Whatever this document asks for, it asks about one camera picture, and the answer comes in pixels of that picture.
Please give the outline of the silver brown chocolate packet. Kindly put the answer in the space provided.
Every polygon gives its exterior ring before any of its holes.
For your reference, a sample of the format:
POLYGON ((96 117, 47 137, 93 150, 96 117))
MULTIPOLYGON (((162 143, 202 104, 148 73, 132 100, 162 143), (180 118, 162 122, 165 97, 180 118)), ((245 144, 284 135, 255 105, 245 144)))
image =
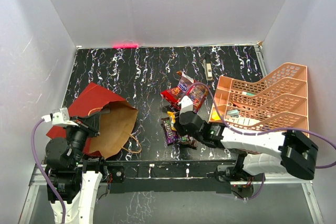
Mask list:
POLYGON ((197 149, 197 142, 192 137, 185 135, 178 138, 178 144, 182 147, 197 149))

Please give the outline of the orange candy wrapper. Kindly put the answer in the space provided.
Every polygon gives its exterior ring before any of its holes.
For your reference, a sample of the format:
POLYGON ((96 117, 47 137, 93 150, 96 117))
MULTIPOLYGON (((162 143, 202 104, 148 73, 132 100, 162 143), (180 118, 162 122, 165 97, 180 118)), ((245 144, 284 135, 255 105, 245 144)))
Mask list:
POLYGON ((170 125, 171 125, 171 129, 176 131, 176 128, 174 126, 176 120, 175 120, 175 112, 171 112, 171 111, 167 111, 167 114, 170 118, 170 125))

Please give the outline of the brown candy packet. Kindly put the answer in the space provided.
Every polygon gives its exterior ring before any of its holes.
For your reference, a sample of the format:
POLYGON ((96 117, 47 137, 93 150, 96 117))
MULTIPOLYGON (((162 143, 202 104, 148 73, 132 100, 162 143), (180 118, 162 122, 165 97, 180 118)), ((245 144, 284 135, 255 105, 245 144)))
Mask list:
POLYGON ((172 145, 177 142, 177 132, 172 129, 170 118, 162 118, 161 126, 165 134, 165 140, 167 145, 172 145))

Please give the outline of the red brown paper bag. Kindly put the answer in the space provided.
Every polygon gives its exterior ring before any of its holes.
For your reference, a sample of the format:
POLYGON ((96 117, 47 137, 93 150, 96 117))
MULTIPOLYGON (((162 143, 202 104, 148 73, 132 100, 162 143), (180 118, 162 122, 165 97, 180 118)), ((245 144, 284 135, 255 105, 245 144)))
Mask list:
POLYGON ((70 116, 85 117, 109 108, 101 115, 97 137, 86 141, 83 153, 109 158, 118 154, 134 129, 138 110, 116 93, 90 83, 68 108, 70 116))

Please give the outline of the red cookie snack bag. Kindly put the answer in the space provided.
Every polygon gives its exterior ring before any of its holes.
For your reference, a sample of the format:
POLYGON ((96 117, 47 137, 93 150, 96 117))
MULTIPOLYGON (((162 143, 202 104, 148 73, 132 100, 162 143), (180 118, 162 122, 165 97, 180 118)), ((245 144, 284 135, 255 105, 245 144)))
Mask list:
POLYGON ((197 113, 208 95, 208 90, 200 84, 192 86, 196 83, 196 80, 189 77, 184 72, 178 71, 177 74, 180 76, 178 85, 175 88, 162 91, 160 93, 161 97, 168 101, 174 108, 180 110, 181 106, 179 105, 179 102, 184 95, 186 95, 193 102, 193 111, 197 113))

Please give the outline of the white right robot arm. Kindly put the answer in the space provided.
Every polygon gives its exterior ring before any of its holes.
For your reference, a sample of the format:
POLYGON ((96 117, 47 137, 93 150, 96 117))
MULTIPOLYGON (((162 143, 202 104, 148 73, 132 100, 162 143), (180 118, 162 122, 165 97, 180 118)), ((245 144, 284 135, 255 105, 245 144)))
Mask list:
POLYGON ((190 136, 210 148, 243 150, 244 154, 225 173, 232 180, 247 180, 263 173, 288 173, 303 180, 314 178, 318 147, 301 131, 239 131, 223 123, 208 123, 193 111, 179 114, 174 127, 180 135, 190 136))

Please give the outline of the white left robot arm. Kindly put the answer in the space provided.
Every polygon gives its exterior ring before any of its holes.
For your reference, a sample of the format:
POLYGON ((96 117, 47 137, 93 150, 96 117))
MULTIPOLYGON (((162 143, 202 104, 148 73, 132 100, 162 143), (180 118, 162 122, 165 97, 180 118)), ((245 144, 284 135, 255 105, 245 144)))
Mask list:
POLYGON ((64 137, 51 137, 45 148, 48 201, 55 223, 93 223, 99 185, 111 175, 104 158, 83 157, 88 139, 100 134, 101 112, 70 116, 61 108, 44 119, 66 131, 64 137))

